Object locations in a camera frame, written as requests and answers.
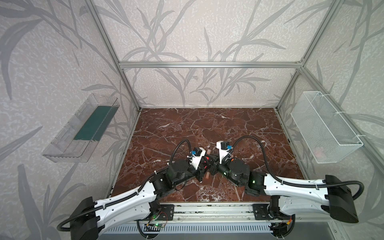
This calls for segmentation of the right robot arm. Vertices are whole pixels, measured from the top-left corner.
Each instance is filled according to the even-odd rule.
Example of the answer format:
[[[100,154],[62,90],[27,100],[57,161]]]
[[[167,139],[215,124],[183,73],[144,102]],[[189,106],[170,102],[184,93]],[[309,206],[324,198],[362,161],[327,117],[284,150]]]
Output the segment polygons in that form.
[[[275,220],[292,220],[295,215],[325,214],[343,223],[356,224],[359,218],[354,201],[363,193],[359,181],[342,182],[327,175],[323,180],[279,178],[271,173],[251,171],[244,161],[229,153],[207,157],[212,175],[220,173],[237,187],[244,187],[252,197],[268,196],[264,216]]]

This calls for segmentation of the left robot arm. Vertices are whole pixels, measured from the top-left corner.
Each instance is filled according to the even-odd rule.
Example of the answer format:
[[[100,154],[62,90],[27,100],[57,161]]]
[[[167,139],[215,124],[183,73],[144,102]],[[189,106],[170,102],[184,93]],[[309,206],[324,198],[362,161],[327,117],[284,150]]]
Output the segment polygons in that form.
[[[82,200],[70,217],[58,224],[57,230],[69,232],[72,240],[96,240],[120,224],[144,220],[160,210],[159,200],[176,191],[176,186],[195,178],[202,180],[209,170],[208,160],[179,160],[152,173],[137,188],[117,196],[94,201]]]

